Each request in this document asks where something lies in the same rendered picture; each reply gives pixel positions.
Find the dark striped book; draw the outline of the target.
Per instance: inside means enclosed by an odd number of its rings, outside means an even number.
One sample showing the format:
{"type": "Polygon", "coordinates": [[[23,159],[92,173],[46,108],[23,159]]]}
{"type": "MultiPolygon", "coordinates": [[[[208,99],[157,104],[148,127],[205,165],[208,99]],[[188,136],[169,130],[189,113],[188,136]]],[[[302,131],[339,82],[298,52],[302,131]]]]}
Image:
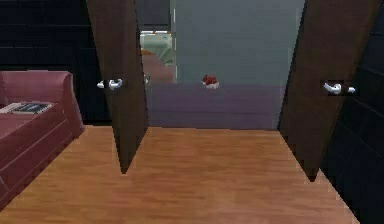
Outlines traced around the dark striped book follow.
{"type": "Polygon", "coordinates": [[[11,110],[13,114],[40,114],[52,107],[50,103],[21,103],[11,110]]]}

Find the red plant in white pot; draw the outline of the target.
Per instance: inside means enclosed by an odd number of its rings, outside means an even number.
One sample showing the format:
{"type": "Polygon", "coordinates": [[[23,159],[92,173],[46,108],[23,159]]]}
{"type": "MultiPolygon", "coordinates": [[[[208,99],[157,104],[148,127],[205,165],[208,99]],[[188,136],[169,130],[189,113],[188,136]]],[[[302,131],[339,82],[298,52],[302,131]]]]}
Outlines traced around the red plant in white pot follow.
{"type": "Polygon", "coordinates": [[[202,85],[206,89],[217,89],[219,82],[214,75],[205,75],[202,79],[202,85]]]}

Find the red sofa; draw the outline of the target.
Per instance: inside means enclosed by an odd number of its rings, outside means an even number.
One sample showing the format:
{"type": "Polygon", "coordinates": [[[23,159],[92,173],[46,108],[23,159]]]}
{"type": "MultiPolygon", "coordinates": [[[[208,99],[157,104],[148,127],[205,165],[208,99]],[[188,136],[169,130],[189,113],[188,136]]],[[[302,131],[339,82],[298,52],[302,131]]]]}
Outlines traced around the red sofa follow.
{"type": "Polygon", "coordinates": [[[0,113],[0,211],[84,132],[68,71],[0,71],[0,106],[46,103],[40,114],[0,113]]]}

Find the pale green bed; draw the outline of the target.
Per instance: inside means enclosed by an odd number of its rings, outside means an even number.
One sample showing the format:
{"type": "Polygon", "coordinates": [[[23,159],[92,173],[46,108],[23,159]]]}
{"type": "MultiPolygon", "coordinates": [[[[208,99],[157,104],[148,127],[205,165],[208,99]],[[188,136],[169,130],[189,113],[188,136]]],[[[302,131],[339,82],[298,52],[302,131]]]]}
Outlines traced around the pale green bed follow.
{"type": "Polygon", "coordinates": [[[153,53],[160,61],[166,65],[174,62],[172,47],[172,35],[165,33],[141,33],[140,44],[143,50],[153,53]]]}

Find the pale closed book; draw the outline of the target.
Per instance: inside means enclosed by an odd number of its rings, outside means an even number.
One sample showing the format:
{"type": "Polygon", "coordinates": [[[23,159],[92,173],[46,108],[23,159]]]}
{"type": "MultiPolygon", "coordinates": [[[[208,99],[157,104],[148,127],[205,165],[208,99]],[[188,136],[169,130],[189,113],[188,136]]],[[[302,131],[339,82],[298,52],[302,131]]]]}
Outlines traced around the pale closed book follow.
{"type": "Polygon", "coordinates": [[[3,108],[0,109],[0,114],[6,114],[10,113],[12,110],[16,109],[17,107],[20,107],[22,103],[11,103],[3,108]]]}

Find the dark brown room door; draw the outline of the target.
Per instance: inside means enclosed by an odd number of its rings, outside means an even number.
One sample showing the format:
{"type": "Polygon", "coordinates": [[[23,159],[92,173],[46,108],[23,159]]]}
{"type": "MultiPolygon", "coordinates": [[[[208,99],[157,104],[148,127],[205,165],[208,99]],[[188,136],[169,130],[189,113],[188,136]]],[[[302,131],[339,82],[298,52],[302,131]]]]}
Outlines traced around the dark brown room door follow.
{"type": "Polygon", "coordinates": [[[120,172],[125,174],[149,126],[135,0],[86,0],[120,172]]]}
{"type": "Polygon", "coordinates": [[[383,0],[305,0],[278,130],[315,181],[346,95],[325,82],[352,84],[383,0]]]}

